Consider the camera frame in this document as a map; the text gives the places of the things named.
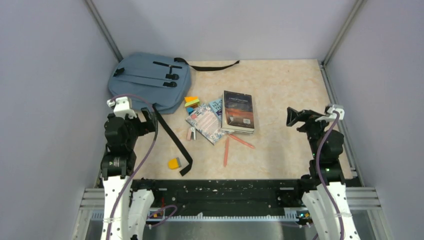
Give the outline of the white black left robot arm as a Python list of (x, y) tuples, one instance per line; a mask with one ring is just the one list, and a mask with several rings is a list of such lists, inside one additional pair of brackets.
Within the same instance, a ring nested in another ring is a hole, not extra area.
[(138, 115), (131, 118), (127, 113), (123, 117), (111, 113), (104, 124), (106, 145), (100, 164), (104, 189), (103, 240), (131, 238), (128, 221), (137, 158), (134, 147), (138, 137), (157, 130), (154, 114), (146, 108), (141, 112), (145, 121)]

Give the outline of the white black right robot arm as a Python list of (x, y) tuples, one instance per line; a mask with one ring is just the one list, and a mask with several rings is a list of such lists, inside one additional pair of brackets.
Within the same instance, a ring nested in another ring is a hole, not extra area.
[(306, 134), (312, 153), (309, 174), (298, 180), (299, 189), (293, 192), (293, 200), (307, 208), (309, 222), (316, 229), (315, 239), (319, 240), (360, 239), (339, 160), (345, 137), (335, 130), (344, 115), (344, 108), (336, 104), (327, 105), (324, 113), (287, 108), (286, 126), (303, 123), (297, 131)]

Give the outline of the dark thick paperback book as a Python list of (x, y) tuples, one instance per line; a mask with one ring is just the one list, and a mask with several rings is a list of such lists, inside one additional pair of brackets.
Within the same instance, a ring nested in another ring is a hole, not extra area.
[(227, 90), (223, 92), (221, 129), (249, 135), (254, 133), (255, 120), (251, 95)]

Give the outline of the blue grey student backpack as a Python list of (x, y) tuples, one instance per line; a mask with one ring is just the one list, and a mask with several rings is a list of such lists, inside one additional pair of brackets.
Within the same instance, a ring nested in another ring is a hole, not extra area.
[(188, 166), (179, 172), (184, 176), (192, 169), (193, 159), (162, 115), (173, 114), (187, 96), (192, 85), (191, 70), (213, 72), (227, 68), (228, 65), (195, 66), (181, 57), (136, 52), (117, 65), (109, 79), (108, 89), (113, 96), (139, 97), (135, 101), (138, 109), (153, 104), (158, 122), (188, 162)]

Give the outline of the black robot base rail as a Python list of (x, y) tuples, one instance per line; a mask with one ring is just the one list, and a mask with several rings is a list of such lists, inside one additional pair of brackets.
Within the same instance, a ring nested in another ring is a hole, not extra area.
[(176, 217), (265, 217), (304, 206), (303, 194), (318, 184), (314, 179), (139, 179), (131, 188), (151, 190), (154, 208), (175, 205)]

